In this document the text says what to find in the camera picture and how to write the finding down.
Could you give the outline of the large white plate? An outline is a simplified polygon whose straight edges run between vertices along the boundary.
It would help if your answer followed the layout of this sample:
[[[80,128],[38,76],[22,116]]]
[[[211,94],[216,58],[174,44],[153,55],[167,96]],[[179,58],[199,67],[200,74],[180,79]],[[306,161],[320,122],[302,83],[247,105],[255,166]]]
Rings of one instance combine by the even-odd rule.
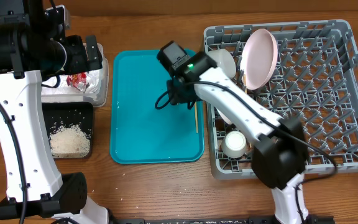
[[[258,29],[242,50],[240,70],[246,74],[247,89],[256,90],[272,77],[278,60],[278,45],[267,29]]]

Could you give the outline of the white napkin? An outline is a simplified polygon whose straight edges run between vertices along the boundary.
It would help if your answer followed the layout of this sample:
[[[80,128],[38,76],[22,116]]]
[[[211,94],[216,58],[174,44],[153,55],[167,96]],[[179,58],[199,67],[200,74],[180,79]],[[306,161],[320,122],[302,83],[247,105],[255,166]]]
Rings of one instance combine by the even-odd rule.
[[[66,79],[68,75],[60,75],[59,77],[52,77],[45,82],[42,82],[43,95],[69,95],[69,94],[93,94],[100,90],[101,81],[104,78],[102,70],[92,70],[86,73],[86,81],[88,88],[85,92],[78,91],[77,89],[68,86]]]

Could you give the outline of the small pink plate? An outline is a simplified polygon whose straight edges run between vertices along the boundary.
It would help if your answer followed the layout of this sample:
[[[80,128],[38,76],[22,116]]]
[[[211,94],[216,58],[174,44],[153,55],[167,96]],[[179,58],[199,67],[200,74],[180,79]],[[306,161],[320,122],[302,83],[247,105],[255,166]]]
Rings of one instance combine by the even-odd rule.
[[[226,117],[221,111],[217,110],[217,112],[225,123],[227,123],[228,125],[232,124],[232,121],[228,117]]]

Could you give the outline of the grey bowl with rice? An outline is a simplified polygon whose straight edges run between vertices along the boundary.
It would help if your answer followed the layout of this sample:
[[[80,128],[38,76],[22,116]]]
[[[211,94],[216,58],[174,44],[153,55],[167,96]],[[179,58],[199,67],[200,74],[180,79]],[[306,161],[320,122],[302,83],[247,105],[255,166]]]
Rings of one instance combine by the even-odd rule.
[[[236,63],[229,51],[226,49],[213,50],[207,52],[207,55],[216,61],[218,67],[222,68],[228,78],[235,77],[237,72]]]

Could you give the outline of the red foil snack wrapper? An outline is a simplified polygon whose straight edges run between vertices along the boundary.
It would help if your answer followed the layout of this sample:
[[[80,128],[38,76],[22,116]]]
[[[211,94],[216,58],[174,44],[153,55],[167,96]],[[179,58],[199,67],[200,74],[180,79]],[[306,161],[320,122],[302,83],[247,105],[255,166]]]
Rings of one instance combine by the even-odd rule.
[[[75,75],[67,76],[66,82],[68,86],[71,86],[78,91],[85,92],[88,88],[88,82],[86,81],[86,73],[78,73]]]

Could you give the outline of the pile of rice grains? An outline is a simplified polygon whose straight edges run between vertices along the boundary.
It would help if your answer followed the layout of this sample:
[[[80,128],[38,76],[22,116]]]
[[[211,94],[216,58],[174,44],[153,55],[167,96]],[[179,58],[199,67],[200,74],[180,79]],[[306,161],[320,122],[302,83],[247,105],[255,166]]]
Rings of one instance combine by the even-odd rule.
[[[84,158],[91,149],[90,135],[82,131],[79,124],[68,128],[60,126],[50,135],[49,142],[55,159]]]

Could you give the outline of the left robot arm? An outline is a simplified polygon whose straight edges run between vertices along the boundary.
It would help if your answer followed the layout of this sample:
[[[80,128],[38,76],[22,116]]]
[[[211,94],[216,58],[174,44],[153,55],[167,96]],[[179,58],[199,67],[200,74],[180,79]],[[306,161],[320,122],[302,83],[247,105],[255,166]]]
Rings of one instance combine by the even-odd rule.
[[[88,196],[81,172],[60,173],[48,141],[42,83],[102,67],[96,37],[66,36],[69,25],[63,5],[0,1],[0,144],[7,175],[0,220],[114,221]]]

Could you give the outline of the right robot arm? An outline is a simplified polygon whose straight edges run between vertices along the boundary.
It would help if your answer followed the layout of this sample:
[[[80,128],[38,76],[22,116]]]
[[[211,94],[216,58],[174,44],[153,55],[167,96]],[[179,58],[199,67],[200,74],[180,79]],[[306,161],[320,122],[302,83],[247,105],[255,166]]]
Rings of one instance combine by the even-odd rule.
[[[253,100],[204,52],[191,56],[171,41],[159,50],[157,60],[171,77],[166,104],[192,108],[205,101],[220,110],[253,145],[251,167],[272,191],[275,222],[306,223],[302,182],[309,155],[301,122]]]

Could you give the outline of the small white cup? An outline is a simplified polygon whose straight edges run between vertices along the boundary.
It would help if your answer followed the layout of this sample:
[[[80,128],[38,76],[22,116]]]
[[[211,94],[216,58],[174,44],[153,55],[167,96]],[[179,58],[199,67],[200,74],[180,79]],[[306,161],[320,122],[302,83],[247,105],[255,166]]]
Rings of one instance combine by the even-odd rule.
[[[224,137],[221,147],[227,157],[242,157],[246,153],[246,137],[239,131],[231,131]]]

